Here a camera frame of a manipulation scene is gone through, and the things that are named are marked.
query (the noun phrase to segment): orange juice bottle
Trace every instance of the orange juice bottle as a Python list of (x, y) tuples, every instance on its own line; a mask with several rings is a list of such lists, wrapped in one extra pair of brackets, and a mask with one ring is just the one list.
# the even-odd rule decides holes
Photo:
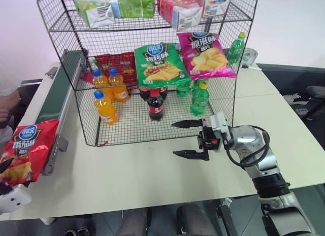
[(118, 121), (115, 107), (109, 97), (104, 96), (101, 90), (97, 90), (93, 93), (95, 96), (94, 105), (97, 107), (98, 114), (100, 115), (103, 122), (113, 125)]
[[(110, 77), (108, 77), (108, 82), (114, 85), (125, 85), (123, 81), (123, 76), (119, 75), (116, 68), (110, 68)], [(126, 86), (113, 87), (114, 97), (118, 102), (125, 102), (128, 99), (128, 92)]]
[(115, 100), (113, 94), (113, 88), (100, 88), (100, 87), (108, 87), (110, 84), (108, 83), (108, 79), (105, 75), (102, 75), (101, 70), (93, 70), (93, 79), (92, 83), (99, 90), (101, 90), (105, 96), (108, 96), (111, 100)]

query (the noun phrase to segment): robotic arm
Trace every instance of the robotic arm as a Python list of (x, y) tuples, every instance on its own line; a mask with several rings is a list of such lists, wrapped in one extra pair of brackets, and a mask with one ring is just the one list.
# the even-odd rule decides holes
[[(209, 160), (208, 150), (217, 151), (223, 142), (229, 159), (245, 169), (254, 183), (261, 202), (262, 220), (267, 234), (315, 235), (315, 230), (295, 194), (289, 190), (289, 183), (280, 173), (277, 160), (269, 147), (268, 133), (256, 126), (228, 127), (223, 113), (217, 113), (210, 119), (211, 127), (207, 126), (204, 119), (174, 123), (173, 126), (180, 128), (203, 127), (198, 136), (199, 148), (203, 149), (203, 152), (185, 150), (175, 151), (174, 154), (188, 159)], [(240, 162), (233, 159), (230, 150), (237, 152)]]

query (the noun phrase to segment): wire mesh shelf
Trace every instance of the wire mesh shelf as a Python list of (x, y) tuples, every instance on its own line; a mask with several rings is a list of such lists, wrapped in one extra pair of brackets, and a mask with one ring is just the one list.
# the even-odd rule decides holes
[[(187, 32), (209, 31), (219, 34), (225, 52), (240, 32), (249, 36), (257, 0), (231, 0), (226, 15), (202, 18)], [(147, 104), (132, 90), (125, 103), (114, 102), (119, 121), (112, 126), (102, 123), (93, 105), (95, 87), (87, 81), (86, 70), (95, 68), (98, 55), (133, 52), (149, 44), (179, 43), (177, 32), (156, 11), (153, 18), (115, 19), (115, 23), (89, 28), (79, 17), (72, 0), (38, 0), (45, 27), (60, 59), (61, 66), (75, 91), (79, 116), (86, 143), (91, 146), (118, 145), (196, 136), (200, 128), (177, 129), (171, 124), (185, 119), (206, 118), (223, 111), (233, 123), (236, 79), (209, 80), (209, 105), (204, 115), (195, 117), (189, 111), (191, 94), (179, 98), (175, 86), (169, 87), (165, 113), (160, 122), (151, 121)], [(233, 65), (238, 72), (240, 61)]]

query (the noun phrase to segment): white wall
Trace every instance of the white wall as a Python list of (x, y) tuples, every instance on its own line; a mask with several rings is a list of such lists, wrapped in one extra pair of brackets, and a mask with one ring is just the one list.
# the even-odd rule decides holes
[(247, 46), (259, 63), (325, 68), (325, 0), (258, 0)]
[[(325, 0), (259, 0), (248, 47), (257, 62), (325, 68)], [(58, 62), (36, 0), (0, 0), (0, 76), (42, 78)]]

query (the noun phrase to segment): table surface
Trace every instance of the table surface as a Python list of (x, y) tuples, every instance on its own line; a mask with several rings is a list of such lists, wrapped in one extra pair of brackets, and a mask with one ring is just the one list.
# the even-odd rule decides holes
[[(21, 125), (33, 124), (52, 80), (44, 78)], [(213, 100), (211, 106), (217, 106)], [(262, 71), (238, 74), (234, 125), (268, 131), (270, 146), (291, 188), (325, 183), (325, 152)], [(210, 161), (175, 150), (198, 150), (196, 137), (108, 147), (85, 144), (74, 98), (61, 134), (69, 141), (53, 175), (31, 184), (32, 202), (0, 220), (59, 217), (255, 194), (249, 176), (223, 148)]]

